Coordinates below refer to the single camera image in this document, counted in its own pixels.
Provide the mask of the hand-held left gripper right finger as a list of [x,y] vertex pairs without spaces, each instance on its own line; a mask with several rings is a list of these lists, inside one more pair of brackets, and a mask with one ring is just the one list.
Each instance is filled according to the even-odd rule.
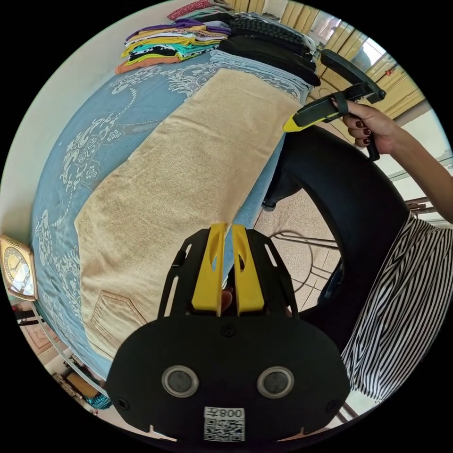
[[237,314],[245,316],[260,312],[264,309],[264,298],[247,230],[243,225],[232,225],[232,240]]

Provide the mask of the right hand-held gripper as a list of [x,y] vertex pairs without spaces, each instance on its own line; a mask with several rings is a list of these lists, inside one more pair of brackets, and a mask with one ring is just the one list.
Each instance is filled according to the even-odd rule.
[[285,133],[299,132],[320,123],[330,123],[349,113],[348,102],[366,99],[371,104],[382,101],[382,90],[373,83],[358,83],[347,89],[319,98],[299,109],[283,126]]

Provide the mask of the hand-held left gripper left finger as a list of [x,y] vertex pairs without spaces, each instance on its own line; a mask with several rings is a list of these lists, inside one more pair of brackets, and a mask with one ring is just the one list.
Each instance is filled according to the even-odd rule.
[[192,296],[192,306],[195,311],[215,316],[221,314],[225,236],[225,223],[211,225]]

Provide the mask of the person's right hand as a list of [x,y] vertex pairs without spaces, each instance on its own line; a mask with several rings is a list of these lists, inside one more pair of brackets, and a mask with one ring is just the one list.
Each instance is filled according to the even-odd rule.
[[347,106],[343,123],[355,144],[364,148],[373,138],[379,154],[391,155],[400,144],[404,130],[374,107],[352,101],[348,101]]

